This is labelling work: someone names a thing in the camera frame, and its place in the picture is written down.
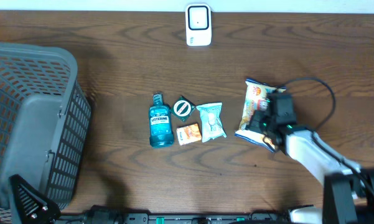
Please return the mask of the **yellow snack bag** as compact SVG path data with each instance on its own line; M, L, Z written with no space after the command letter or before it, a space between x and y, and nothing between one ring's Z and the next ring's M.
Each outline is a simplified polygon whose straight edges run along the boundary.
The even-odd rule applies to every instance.
M235 131L235 136L252 144L263 146L270 152L274 152L274 144L269 139L264 139L264 134L249 130L248 126L256 110L266 110L268 105L267 94L272 93L276 87L269 86L267 83L261 83L252 78L247 78L245 83L247 88L243 113L239 128Z

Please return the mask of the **light blue wipes pack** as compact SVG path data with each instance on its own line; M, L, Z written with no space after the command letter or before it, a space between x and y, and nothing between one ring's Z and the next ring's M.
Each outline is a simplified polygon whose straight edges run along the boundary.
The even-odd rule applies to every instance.
M202 122L202 142L207 142L220 136L227 136L220 119L221 102L198 105L197 109Z

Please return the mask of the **orange small packet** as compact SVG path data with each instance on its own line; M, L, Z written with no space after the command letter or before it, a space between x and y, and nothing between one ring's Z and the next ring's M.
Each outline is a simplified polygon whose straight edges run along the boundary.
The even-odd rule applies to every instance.
M180 146L202 140L202 135L197 123L177 128L176 134Z

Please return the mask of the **green square box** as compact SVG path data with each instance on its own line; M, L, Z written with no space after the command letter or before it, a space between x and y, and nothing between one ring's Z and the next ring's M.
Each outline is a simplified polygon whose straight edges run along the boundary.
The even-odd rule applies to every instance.
M171 113L179 120L186 122L195 111L196 106L183 96L180 96L171 107Z

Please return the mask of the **teal mouthwash bottle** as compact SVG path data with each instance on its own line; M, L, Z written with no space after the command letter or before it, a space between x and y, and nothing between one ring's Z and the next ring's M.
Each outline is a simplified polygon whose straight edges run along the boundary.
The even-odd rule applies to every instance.
M164 103L161 92L153 94L152 100L153 105L149 109L149 143L155 148L171 146L174 143L171 109Z

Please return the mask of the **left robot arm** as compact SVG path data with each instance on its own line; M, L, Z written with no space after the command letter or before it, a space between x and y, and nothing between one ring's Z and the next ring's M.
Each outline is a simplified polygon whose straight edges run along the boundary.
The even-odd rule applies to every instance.
M20 175L10 176L8 188L12 224L49 224L61 216L58 205Z

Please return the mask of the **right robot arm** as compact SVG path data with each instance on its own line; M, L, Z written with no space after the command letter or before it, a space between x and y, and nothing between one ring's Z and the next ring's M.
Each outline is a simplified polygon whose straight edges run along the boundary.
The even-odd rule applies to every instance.
M297 123L292 96L274 91L256 110L248 130L262 134L270 151L281 151L304 166L323 186L323 207L288 211L289 223L374 223L374 168L365 169Z

